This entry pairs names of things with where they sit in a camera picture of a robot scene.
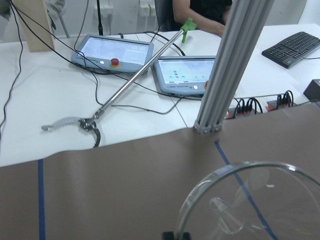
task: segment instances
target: blue tape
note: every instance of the blue tape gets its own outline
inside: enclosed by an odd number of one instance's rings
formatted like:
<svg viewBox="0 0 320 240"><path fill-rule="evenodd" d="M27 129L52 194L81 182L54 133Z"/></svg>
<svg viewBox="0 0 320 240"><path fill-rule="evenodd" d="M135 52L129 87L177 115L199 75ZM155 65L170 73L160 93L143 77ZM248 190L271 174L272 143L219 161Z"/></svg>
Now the blue tape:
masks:
<svg viewBox="0 0 320 240"><path fill-rule="evenodd" d="M44 160L38 160L39 240L46 240Z"/></svg>
<svg viewBox="0 0 320 240"><path fill-rule="evenodd" d="M227 156L225 155L224 151L222 150L219 142L216 141L214 144L215 144L215 147L217 148L217 150L219 151L225 164L230 165L230 162L229 162ZM273 240L278 240L276 235L272 232L272 230L271 230L269 224L267 223L267 221L265 220L264 216L262 215L261 211L259 210L258 206L256 205L256 203L255 203L252 195L250 194L249 190L247 189L244 181L241 179L241 177L237 173L234 173L234 176L235 176L235 179L237 180L237 182L239 183L239 185L242 187L244 193L246 194L246 196L247 196L249 202L251 203L251 205L253 206L254 210L256 211L256 214L258 215L265 230L268 232L268 234L272 237Z"/></svg>

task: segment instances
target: black pole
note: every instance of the black pole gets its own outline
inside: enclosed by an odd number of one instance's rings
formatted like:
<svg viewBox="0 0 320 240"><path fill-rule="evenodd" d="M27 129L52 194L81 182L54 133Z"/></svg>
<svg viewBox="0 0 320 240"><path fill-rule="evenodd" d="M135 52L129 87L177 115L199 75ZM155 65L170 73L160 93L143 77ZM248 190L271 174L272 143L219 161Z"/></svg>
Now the black pole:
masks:
<svg viewBox="0 0 320 240"><path fill-rule="evenodd" d="M103 36L104 35L104 29L102 27L102 23L101 23L101 13L100 13L100 1L96 0L96 7L97 7L97 11L98 11L98 30L99 30L99 35Z"/></svg>

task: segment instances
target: red button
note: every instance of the red button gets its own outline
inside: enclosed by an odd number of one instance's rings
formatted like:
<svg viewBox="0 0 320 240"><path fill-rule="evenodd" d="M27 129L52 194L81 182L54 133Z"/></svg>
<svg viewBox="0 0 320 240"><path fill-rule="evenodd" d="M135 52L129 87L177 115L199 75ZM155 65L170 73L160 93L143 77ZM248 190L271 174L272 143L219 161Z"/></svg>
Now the red button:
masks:
<svg viewBox="0 0 320 240"><path fill-rule="evenodd" d="M118 67L119 66L119 59L118 58L112 58L111 59L111 66L112 67Z"/></svg>

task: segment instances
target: emergency stop button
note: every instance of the emergency stop button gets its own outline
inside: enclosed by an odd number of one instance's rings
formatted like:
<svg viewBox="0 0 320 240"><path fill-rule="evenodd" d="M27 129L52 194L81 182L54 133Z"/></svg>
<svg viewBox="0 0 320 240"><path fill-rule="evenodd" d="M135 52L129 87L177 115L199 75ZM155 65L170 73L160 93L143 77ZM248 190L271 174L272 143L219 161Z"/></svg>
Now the emergency stop button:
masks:
<svg viewBox="0 0 320 240"><path fill-rule="evenodd" d="M119 67L120 66L119 59L118 58L112 58L110 66L113 67L113 68Z"/></svg>

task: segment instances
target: keyboard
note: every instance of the keyboard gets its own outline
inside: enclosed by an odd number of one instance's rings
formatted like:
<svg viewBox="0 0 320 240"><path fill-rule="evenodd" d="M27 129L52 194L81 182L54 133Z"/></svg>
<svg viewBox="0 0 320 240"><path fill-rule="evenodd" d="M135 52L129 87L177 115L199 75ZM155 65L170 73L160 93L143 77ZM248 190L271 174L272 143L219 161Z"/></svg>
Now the keyboard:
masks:
<svg viewBox="0 0 320 240"><path fill-rule="evenodd" d="M262 55L288 69L318 47L319 38L301 31L264 50Z"/></svg>

